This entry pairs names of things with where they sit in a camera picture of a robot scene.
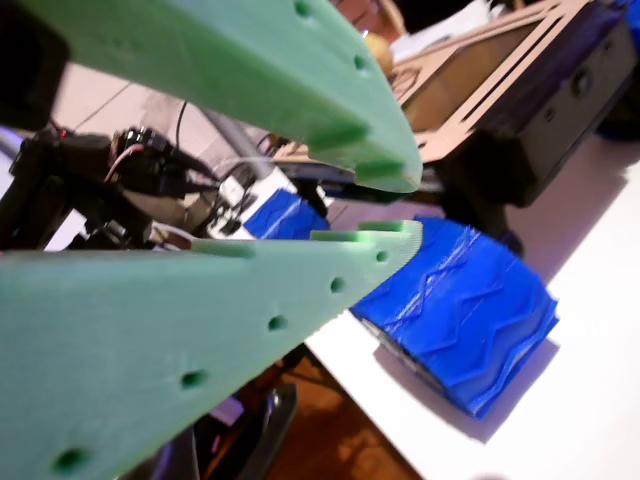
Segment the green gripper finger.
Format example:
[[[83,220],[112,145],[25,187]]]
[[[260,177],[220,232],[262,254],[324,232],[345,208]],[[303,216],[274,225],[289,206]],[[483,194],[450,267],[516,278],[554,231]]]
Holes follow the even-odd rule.
[[[112,479],[389,279],[415,221],[188,250],[5,253],[1,475]]]
[[[75,63],[307,147],[357,184],[409,193],[422,160],[361,34],[327,1],[28,1]]]

